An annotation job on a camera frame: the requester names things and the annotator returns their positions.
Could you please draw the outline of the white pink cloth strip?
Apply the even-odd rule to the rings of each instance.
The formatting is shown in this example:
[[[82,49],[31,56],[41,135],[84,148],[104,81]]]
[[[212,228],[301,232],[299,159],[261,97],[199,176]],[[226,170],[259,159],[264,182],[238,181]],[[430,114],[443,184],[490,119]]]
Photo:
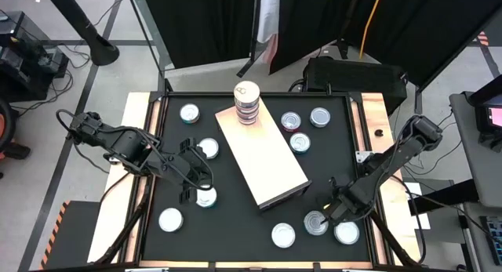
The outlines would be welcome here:
[[[260,15],[256,40],[266,45],[263,62],[271,64],[278,49],[280,0],[260,0]]]

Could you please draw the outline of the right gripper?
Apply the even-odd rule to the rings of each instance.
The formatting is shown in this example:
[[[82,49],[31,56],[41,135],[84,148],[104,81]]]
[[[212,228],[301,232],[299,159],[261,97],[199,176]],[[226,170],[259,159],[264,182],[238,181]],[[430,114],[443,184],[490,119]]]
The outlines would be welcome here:
[[[365,219],[371,213],[371,189],[365,184],[333,187],[333,200],[322,207],[321,225],[336,225],[342,222],[355,222]]]

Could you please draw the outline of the black keyboard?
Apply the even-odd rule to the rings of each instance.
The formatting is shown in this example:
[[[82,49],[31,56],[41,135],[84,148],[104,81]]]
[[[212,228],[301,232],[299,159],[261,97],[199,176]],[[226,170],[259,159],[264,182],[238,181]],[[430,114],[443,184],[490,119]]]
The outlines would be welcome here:
[[[485,232],[493,262],[502,266],[502,217],[481,216],[480,222]]]

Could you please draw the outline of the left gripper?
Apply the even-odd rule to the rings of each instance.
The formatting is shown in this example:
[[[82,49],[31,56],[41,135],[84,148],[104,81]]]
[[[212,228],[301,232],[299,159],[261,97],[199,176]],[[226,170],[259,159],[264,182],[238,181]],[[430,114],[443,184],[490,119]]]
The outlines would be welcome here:
[[[157,155],[158,174],[174,183],[183,185],[179,195],[180,204],[197,201],[196,188],[202,188],[205,183],[212,186],[212,169],[206,156],[198,150],[197,141],[189,137],[180,143],[180,153],[160,153]]]

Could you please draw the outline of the black equipment rack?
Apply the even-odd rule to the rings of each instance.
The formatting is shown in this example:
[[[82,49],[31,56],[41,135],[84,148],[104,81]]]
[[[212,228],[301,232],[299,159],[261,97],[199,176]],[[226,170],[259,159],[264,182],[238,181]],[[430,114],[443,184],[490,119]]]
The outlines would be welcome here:
[[[69,59],[22,11],[0,11],[0,97],[44,100],[49,85],[62,78]]]

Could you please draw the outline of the black partition panel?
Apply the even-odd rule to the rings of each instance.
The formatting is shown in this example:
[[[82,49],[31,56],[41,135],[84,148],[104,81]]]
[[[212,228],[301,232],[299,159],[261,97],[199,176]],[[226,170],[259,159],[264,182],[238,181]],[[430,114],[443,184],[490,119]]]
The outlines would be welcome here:
[[[358,0],[345,40],[425,89],[502,10],[502,0]]]

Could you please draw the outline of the red label fish can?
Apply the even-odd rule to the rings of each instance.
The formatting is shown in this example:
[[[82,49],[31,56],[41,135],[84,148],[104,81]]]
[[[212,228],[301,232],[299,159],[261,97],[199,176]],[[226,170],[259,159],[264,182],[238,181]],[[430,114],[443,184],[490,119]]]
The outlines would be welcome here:
[[[281,125],[287,132],[295,132],[301,125],[301,118],[298,113],[287,111],[281,116]]]

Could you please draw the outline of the black pole with round base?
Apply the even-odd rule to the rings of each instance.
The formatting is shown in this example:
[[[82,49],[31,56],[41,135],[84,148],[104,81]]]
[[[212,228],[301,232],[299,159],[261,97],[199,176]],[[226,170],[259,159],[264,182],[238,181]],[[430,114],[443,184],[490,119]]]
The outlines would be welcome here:
[[[119,50],[99,34],[83,9],[75,0],[50,0],[78,35],[87,43],[93,64],[105,66],[115,62]]]

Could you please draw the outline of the green white tuna can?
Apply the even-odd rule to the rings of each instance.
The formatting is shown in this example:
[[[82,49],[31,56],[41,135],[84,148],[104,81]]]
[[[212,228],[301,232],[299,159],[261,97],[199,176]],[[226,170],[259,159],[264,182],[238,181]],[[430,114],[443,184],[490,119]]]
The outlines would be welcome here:
[[[316,107],[311,111],[310,122],[316,128],[326,127],[331,119],[330,113],[323,107]]]
[[[219,144],[214,138],[204,138],[198,146],[202,148],[208,160],[214,159],[219,154]]]
[[[355,222],[339,223],[334,227],[335,238],[343,245],[353,245],[360,237],[360,231]]]
[[[271,239],[279,248],[289,248],[293,245],[296,234],[288,223],[278,223],[271,231]]]

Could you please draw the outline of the grey desk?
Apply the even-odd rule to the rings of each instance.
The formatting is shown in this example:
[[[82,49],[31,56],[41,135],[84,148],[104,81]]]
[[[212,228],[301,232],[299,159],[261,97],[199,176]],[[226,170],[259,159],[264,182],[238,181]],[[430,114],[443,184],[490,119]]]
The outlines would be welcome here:
[[[502,151],[497,153],[478,143],[475,108],[464,94],[452,94],[449,101],[479,200],[486,207],[502,208]]]

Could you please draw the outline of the black plate hazard stripes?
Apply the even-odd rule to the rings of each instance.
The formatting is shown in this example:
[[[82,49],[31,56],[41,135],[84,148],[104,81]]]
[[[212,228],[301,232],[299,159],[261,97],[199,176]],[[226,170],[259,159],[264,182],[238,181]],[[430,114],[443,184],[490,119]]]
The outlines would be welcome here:
[[[99,205],[93,201],[65,201],[61,205],[38,267],[40,270],[88,264]]]

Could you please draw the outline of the teal tuna can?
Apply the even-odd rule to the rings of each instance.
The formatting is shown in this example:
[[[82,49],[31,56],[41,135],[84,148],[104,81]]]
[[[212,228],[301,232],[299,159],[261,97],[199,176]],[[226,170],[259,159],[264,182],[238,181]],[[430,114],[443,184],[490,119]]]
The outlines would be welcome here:
[[[202,208],[210,208],[216,204],[217,192],[214,187],[209,185],[202,185],[207,190],[197,190],[196,205]]]
[[[304,228],[310,235],[320,236],[328,230],[329,224],[321,212],[310,211],[304,217]]]
[[[311,140],[307,134],[303,132],[296,132],[291,135],[289,139],[289,146],[294,153],[303,154],[309,150]]]
[[[200,117],[199,108],[193,103],[184,104],[180,109],[180,118],[186,124],[194,124]]]

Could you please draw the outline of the silver tin can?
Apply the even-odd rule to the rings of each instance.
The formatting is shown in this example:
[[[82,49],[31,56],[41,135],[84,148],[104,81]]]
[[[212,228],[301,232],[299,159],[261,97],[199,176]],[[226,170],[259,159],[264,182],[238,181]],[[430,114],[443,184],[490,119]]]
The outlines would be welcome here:
[[[165,232],[175,232],[179,230],[184,222],[183,215],[178,209],[167,208],[162,211],[158,218],[158,225]]]

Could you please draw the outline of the black bar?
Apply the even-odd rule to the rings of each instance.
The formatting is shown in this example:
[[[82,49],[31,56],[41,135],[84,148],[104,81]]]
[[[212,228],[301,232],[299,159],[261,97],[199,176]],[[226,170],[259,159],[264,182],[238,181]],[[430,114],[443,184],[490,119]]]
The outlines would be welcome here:
[[[474,180],[466,180],[441,190],[433,190],[423,197],[412,198],[408,201],[408,205],[412,215],[415,216],[448,206],[478,201]]]

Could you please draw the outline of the wooden shelf riser black frame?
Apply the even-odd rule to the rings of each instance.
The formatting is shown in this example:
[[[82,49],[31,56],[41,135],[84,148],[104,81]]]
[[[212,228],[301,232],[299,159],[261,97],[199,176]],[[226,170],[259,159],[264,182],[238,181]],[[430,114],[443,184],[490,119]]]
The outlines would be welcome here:
[[[259,209],[302,195],[312,184],[263,101],[251,125],[238,120],[236,107],[215,117]]]

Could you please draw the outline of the monitor with pink screen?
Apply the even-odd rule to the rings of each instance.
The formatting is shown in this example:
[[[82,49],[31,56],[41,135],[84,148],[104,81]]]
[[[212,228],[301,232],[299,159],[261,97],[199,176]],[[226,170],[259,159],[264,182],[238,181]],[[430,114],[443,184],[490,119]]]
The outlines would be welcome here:
[[[475,109],[478,143],[502,152],[502,74],[467,97]]]

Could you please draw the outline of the black support strut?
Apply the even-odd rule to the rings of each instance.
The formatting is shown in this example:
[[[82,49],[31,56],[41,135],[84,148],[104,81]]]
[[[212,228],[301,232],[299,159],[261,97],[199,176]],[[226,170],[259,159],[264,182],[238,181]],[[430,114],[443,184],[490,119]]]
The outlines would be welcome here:
[[[155,178],[125,174],[105,190],[100,200],[88,261],[92,264],[137,261],[137,240],[147,215]]]
[[[387,228],[384,221],[380,218],[375,209],[369,212],[369,217],[376,224],[380,230],[383,239],[389,244],[390,248],[394,251],[395,255],[400,260],[401,264],[405,267],[419,267],[420,264],[413,260],[405,249],[398,243],[394,235]]]

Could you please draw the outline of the black backdrop curtain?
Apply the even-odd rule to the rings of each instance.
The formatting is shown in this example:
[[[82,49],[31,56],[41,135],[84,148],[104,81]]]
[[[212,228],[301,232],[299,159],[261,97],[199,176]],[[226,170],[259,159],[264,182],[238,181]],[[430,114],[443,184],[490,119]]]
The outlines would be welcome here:
[[[269,73],[340,36],[352,0],[280,0],[277,45]]]
[[[255,0],[146,0],[173,66],[247,58]]]

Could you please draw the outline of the black stand pole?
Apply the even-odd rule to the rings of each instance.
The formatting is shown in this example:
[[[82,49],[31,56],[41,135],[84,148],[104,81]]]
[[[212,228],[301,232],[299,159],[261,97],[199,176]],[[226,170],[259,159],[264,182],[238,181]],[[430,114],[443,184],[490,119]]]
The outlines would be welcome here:
[[[257,35],[260,26],[260,3],[261,0],[254,0],[253,27],[252,27],[252,36],[250,42],[249,60],[236,74],[236,76],[239,78],[242,78],[256,61],[256,47],[258,43]]]

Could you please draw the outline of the black tripod stand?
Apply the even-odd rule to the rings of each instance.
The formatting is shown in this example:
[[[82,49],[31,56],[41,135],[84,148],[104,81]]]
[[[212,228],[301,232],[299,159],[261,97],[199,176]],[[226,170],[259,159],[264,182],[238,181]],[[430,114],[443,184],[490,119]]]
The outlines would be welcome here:
[[[339,50],[340,57],[342,60],[348,59],[348,57],[347,57],[348,44],[344,41],[344,36],[345,36],[345,33],[348,29],[348,26],[350,25],[350,22],[351,22],[353,15],[354,15],[357,4],[358,4],[358,0],[351,0],[350,4],[348,6],[348,9],[347,9],[345,18],[344,18],[344,22],[343,22],[342,27],[340,29],[340,34],[336,40],[336,47]]]

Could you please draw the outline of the black round wheel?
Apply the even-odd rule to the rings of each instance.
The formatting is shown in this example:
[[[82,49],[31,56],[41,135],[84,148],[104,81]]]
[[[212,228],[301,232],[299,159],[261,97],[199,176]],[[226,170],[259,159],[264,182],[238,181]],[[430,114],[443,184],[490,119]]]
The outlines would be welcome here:
[[[12,158],[24,160],[31,153],[31,149],[14,140],[16,120],[19,113],[0,97],[0,160]]]

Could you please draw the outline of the white paper sheet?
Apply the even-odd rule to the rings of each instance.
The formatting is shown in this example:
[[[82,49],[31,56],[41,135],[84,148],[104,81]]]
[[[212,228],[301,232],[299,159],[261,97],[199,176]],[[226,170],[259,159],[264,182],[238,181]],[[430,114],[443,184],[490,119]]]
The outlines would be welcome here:
[[[405,182],[405,185],[409,188],[409,190],[412,193],[412,195],[413,195],[414,198],[418,194],[422,194],[422,191],[421,191],[419,183]],[[421,228],[423,230],[430,230],[431,229],[431,225],[430,225],[427,213],[422,213],[422,214],[420,214],[418,216],[412,216],[411,217],[413,228],[415,230],[419,230],[419,224],[417,222],[417,219],[419,219]]]

